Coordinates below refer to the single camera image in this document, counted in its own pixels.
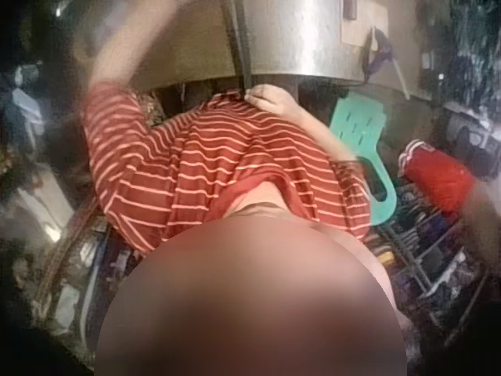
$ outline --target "cluttered shelf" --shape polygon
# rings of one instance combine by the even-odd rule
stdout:
[[[485,285],[485,268],[467,252],[458,215],[439,211],[409,182],[402,182],[397,196],[395,215],[377,227],[398,260],[390,270],[397,304],[410,316],[427,316],[416,321],[431,322],[434,335],[448,343],[467,322]]]

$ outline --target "fabric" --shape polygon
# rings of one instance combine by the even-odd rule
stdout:
[[[412,141],[398,159],[405,175],[444,212],[458,213],[476,179],[456,159],[427,145]]]
[[[332,164],[296,125],[237,94],[148,129],[127,89],[103,83],[84,112],[96,193],[110,223],[144,255],[235,199],[274,183],[289,209],[362,238],[369,199],[358,163]]]

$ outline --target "metal surface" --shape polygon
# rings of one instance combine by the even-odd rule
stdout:
[[[253,87],[251,51],[249,50],[249,34],[245,19],[243,0],[222,0],[226,30],[232,50],[235,72],[241,77],[242,96]]]
[[[412,0],[377,0],[388,8],[388,37],[409,91],[419,95],[420,50],[414,40]],[[362,48],[341,43],[342,2],[332,0],[245,0],[253,74],[300,74],[363,81]],[[135,79],[138,89],[183,81],[235,76],[222,7],[195,2],[158,43]],[[372,83],[401,88],[388,64]]]

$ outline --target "sleeve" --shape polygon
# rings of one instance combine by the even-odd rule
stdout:
[[[344,210],[349,232],[361,240],[370,227],[369,189],[363,166],[356,161],[333,163],[343,193]]]
[[[104,214],[146,255],[160,245],[168,222],[168,155],[174,136],[167,128],[151,132],[135,96],[114,84],[98,84],[88,94],[83,123]]]

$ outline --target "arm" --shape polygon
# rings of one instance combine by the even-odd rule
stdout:
[[[318,119],[299,106],[285,90],[259,85],[250,90],[246,101],[298,125],[329,155],[332,162],[356,161],[356,156]]]
[[[144,56],[186,0],[136,0],[122,28],[94,62],[89,89],[102,81],[127,85]]]
[[[136,0],[96,58],[84,109],[99,203],[113,227],[144,255],[159,245],[168,222],[172,202],[164,192],[175,135],[167,127],[148,129],[125,86],[178,7],[175,0]]]
[[[470,231],[468,240],[491,271],[499,273],[499,216],[487,194],[485,184],[478,182],[462,208],[464,222]]]

